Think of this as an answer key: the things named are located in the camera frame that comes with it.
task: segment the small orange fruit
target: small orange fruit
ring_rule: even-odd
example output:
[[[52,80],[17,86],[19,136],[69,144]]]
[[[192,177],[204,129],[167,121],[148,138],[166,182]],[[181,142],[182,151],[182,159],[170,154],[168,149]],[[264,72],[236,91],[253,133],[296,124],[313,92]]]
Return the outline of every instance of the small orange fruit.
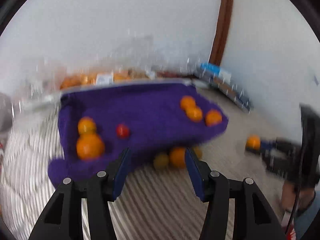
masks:
[[[200,160],[202,158],[202,150],[200,149],[199,146],[194,146],[193,151],[195,152],[195,154],[197,155],[198,159]]]
[[[210,110],[205,116],[205,124],[213,126],[222,122],[222,115],[217,110]]]
[[[189,117],[190,120],[194,122],[200,122],[203,117],[201,109],[197,106],[188,107],[186,109],[186,115],[187,117]]]
[[[83,117],[80,119],[78,123],[78,131],[80,135],[84,133],[95,133],[96,130],[97,126],[93,119],[90,117]]]
[[[90,160],[100,157],[104,152],[104,143],[96,133],[86,133],[77,141],[77,154],[81,160]]]
[[[245,144],[246,147],[259,150],[261,145],[260,137],[258,135],[250,135],[247,138],[247,143]]]
[[[193,97],[191,96],[184,96],[181,100],[180,100],[180,107],[183,110],[186,110],[188,107],[196,107],[196,101],[194,100]]]
[[[184,161],[184,153],[186,149],[184,147],[175,147],[171,149],[169,153],[170,164],[175,168],[185,168],[186,163]]]
[[[153,166],[156,170],[164,170],[169,164],[169,156],[167,153],[158,153],[153,159]]]

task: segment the blue gripper pad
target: blue gripper pad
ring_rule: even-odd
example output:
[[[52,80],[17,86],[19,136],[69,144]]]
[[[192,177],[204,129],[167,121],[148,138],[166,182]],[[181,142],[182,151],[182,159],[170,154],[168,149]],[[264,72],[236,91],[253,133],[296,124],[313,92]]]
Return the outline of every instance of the blue gripper pad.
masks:
[[[273,142],[269,142],[269,141],[261,141],[260,143],[260,149],[264,149],[264,150],[272,150],[273,148]]]
[[[188,169],[188,173],[193,185],[193,189],[198,198],[201,201],[206,202],[206,188],[209,186],[209,174],[210,167],[205,162],[198,160],[195,152],[191,149],[187,149],[185,152],[185,162]]]
[[[113,184],[114,186],[112,191],[112,197],[114,200],[116,200],[116,198],[119,197],[119,195],[122,192],[125,178],[128,175],[130,163],[131,163],[131,154],[129,154],[129,150],[127,150],[121,158],[121,164],[119,166],[119,169],[114,179],[114,184]]]

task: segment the red cherry tomato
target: red cherry tomato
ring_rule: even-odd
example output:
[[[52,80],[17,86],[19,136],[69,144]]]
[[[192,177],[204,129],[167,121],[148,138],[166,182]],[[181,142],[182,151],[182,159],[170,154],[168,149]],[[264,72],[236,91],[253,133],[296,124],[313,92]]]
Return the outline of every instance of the red cherry tomato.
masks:
[[[120,138],[127,138],[130,135],[130,130],[126,125],[120,124],[117,126],[117,135]]]

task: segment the purple cloth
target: purple cloth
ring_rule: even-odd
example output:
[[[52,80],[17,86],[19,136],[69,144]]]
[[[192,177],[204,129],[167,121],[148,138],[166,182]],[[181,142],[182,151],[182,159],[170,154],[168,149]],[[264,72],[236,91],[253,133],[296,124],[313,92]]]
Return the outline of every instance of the purple cloth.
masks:
[[[64,160],[52,160],[48,175],[57,187],[66,178],[87,179],[104,170],[125,148],[132,154],[131,170],[152,161],[157,152],[175,146],[192,146],[223,133],[228,124],[222,113],[222,123],[207,127],[204,121],[188,119],[180,108],[183,96],[190,95],[205,114],[210,109],[221,109],[197,94],[192,86],[183,84],[146,84],[104,88],[70,93],[62,97],[58,118]],[[105,143],[102,157],[92,161],[78,159],[76,142],[77,124],[84,117],[91,117],[97,124],[97,133]],[[119,124],[129,127],[128,139],[116,134]]]

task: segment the striped carpet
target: striped carpet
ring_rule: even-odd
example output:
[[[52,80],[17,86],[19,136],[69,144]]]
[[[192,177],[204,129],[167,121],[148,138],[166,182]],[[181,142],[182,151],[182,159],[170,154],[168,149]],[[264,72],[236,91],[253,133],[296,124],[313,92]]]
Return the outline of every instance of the striped carpet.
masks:
[[[251,118],[256,117],[248,117],[223,98],[213,99],[220,100],[230,121],[224,135],[202,145],[203,160],[227,178],[252,177],[276,210],[274,200],[281,192],[281,182],[267,176],[259,160],[244,157],[243,145],[237,150],[239,141],[244,142],[252,128]],[[57,116],[57,110],[49,111],[37,125],[14,128],[9,134],[0,178],[0,205],[4,222],[17,240],[28,239],[54,192],[47,166],[51,159],[63,156]],[[119,240],[198,239],[206,208],[195,196],[186,170],[158,172],[148,165],[130,173],[121,196],[109,203]],[[226,239],[232,239],[233,210],[230,200]],[[90,239],[86,200],[82,201],[82,223],[84,239]]]

